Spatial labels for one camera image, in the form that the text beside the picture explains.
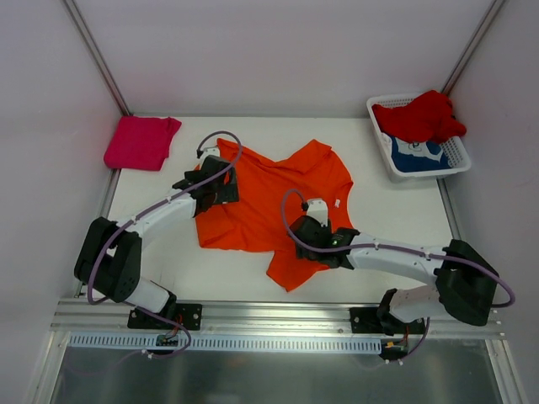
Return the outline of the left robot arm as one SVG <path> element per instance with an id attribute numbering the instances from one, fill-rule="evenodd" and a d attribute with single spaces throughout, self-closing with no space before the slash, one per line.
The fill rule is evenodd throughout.
<path id="1" fill-rule="evenodd" d="M 155 327 L 169 327 L 175 321 L 177 298 L 142 277 L 142 251 L 170 226 L 193 220 L 213 206 L 238 201 L 232 163 L 208 155 L 198 169 L 186 172 L 163 199 L 130 219 L 95 219 L 88 228 L 74 275 L 104 298 L 146 311 Z"/>

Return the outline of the orange t shirt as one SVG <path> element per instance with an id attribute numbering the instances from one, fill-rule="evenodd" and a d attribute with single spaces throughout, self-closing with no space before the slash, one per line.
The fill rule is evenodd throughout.
<path id="1" fill-rule="evenodd" d="M 235 167 L 239 200 L 211 207 L 195 219 L 203 248 L 274 254 L 267 275 L 291 292 L 315 273 L 322 263 L 296 258 L 294 242 L 285 225 L 302 215 L 301 202 L 282 198 L 296 189 L 306 199 L 323 199 L 334 228 L 350 228 L 348 197 L 353 180 L 339 156 L 328 145 L 312 140 L 285 160 L 274 162 L 248 148 L 218 140 L 221 157 L 239 161 Z"/>

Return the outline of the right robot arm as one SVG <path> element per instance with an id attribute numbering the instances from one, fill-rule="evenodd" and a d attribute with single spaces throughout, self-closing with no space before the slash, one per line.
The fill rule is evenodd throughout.
<path id="1" fill-rule="evenodd" d="M 469 244 L 447 247 L 390 244 L 356 229 L 330 225 L 303 215 L 289 230 L 299 259 L 330 268 L 372 269 L 418 281 L 412 289 L 389 289 L 376 309 L 375 326 L 386 335 L 403 332 L 419 318 L 449 315 L 483 327 L 497 287 L 497 272 Z"/>

